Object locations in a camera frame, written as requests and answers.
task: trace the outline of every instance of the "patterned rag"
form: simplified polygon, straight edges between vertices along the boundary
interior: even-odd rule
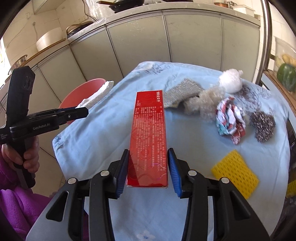
[[[245,112],[233,104],[233,97],[222,100],[217,106],[216,125],[220,136],[231,135],[233,144],[237,145],[246,132]]]

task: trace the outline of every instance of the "metal pot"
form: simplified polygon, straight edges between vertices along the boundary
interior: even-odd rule
[[[98,4],[105,4],[109,5],[115,13],[133,8],[142,6],[144,0],[116,0],[115,2],[108,2],[108,1],[98,1]]]
[[[18,67],[20,67],[22,65],[23,62],[25,62],[27,60],[27,54],[25,54],[24,56],[20,57],[10,68],[10,70],[8,71],[8,74],[11,74],[12,71]]]
[[[72,35],[76,34],[80,30],[84,29],[88,25],[93,24],[93,21],[87,21],[84,23],[79,23],[79,24],[72,24],[69,27],[66,28],[66,34],[67,34],[67,39],[70,38]]]
[[[227,8],[228,8],[228,4],[227,4],[227,3],[224,3],[224,2],[214,2],[214,4],[215,4],[216,6],[227,7]]]

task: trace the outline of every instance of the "kitchen counter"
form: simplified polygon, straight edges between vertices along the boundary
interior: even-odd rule
[[[29,58],[35,73],[29,113],[58,108],[77,86],[94,78],[121,81],[143,61],[180,62],[224,71],[244,71],[251,81],[259,50],[260,21],[211,4],[171,2],[132,8],[101,19],[69,39]],[[10,76],[0,89],[0,124]],[[52,158],[59,130],[39,136]]]
[[[256,24],[260,26],[260,21],[256,18],[253,18],[249,15],[243,14],[241,12],[235,11],[230,8],[220,7],[213,4],[205,4],[205,3],[195,3],[195,2],[170,2],[170,3],[157,3],[157,4],[149,4],[144,5],[141,7],[135,7],[129,9],[127,11],[122,11],[116,14],[113,14],[107,18],[102,18],[99,21],[87,26],[86,28],[82,29],[78,33],[71,36],[68,40],[69,42],[73,42],[76,39],[83,37],[87,33],[94,31],[104,25],[113,23],[117,20],[124,19],[130,17],[132,15],[137,15],[141,13],[148,13],[154,11],[169,11],[169,10],[178,10],[178,9],[187,9],[187,10],[201,10],[201,11],[210,11],[210,12],[218,12],[223,13],[229,16],[234,16],[250,23]]]

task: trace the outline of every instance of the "yellow mesh scouring pad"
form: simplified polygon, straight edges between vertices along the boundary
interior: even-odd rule
[[[296,180],[294,180],[288,184],[286,198],[290,198],[295,195],[296,195]]]
[[[213,168],[212,173],[216,179],[227,177],[240,191],[245,199],[248,199],[258,186],[257,176],[245,164],[242,156],[233,150],[228,153]]]

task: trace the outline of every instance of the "wooden shelf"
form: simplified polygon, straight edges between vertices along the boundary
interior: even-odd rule
[[[296,94],[287,91],[282,84],[277,80],[275,73],[272,70],[264,71],[264,74],[273,82],[273,84],[279,89],[281,94],[289,103],[294,115],[296,116]]]

